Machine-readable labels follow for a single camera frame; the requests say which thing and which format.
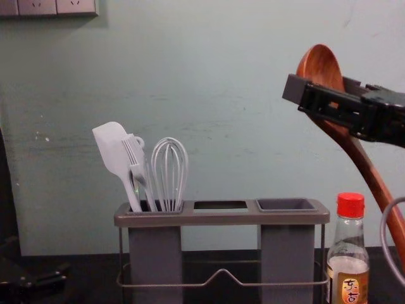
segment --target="bottle label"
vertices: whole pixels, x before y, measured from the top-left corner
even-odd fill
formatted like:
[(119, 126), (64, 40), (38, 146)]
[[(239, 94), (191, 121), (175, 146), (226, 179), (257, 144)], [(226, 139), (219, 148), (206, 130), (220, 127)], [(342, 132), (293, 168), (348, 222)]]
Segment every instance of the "bottle label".
[[(368, 271), (362, 274), (346, 274), (339, 272), (337, 276), (333, 275), (333, 270), (328, 265), (330, 283), (327, 286), (327, 303), (367, 304)], [(333, 286), (333, 279), (336, 280), (336, 287)]]

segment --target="bottle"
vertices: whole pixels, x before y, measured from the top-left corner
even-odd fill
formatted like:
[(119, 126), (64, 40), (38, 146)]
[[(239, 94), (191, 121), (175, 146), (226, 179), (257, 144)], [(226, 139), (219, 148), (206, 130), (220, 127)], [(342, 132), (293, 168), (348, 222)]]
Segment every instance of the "bottle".
[(328, 252), (329, 304), (367, 304), (370, 264), (363, 232), (364, 213), (363, 195), (338, 195), (335, 241)]

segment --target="whisk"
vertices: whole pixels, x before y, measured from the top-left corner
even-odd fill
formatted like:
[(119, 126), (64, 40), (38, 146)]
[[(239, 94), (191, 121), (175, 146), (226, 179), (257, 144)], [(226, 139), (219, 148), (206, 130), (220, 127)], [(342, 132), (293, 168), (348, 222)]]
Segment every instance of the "whisk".
[(180, 211), (189, 173), (183, 144), (172, 137), (161, 139), (153, 149), (151, 166), (162, 211)]

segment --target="white kitchen utensil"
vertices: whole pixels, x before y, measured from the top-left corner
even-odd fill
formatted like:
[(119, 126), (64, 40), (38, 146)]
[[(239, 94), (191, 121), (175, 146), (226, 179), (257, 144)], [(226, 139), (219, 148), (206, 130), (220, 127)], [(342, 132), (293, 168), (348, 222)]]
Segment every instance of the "white kitchen utensil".
[(158, 209), (154, 203), (151, 191), (151, 182), (148, 174), (146, 157), (143, 152), (144, 141), (140, 137), (128, 134), (124, 137), (122, 143), (124, 144), (130, 159), (132, 177), (144, 187), (150, 211), (157, 212)]
[(117, 122), (108, 122), (94, 128), (93, 134), (104, 165), (121, 179), (132, 211), (141, 212), (139, 200), (130, 181), (130, 160), (122, 144), (122, 139), (127, 135), (125, 129)]
[(160, 140), (153, 149), (151, 166), (160, 205), (166, 212), (179, 211), (189, 173), (183, 144), (172, 137)]

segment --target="red bottle cap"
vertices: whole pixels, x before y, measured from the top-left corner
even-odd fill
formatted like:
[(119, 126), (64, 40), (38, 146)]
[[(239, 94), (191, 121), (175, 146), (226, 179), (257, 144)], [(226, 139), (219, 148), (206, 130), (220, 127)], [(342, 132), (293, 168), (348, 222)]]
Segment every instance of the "red bottle cap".
[(337, 196), (337, 214), (359, 219), (365, 215), (365, 197), (359, 193), (340, 193)]

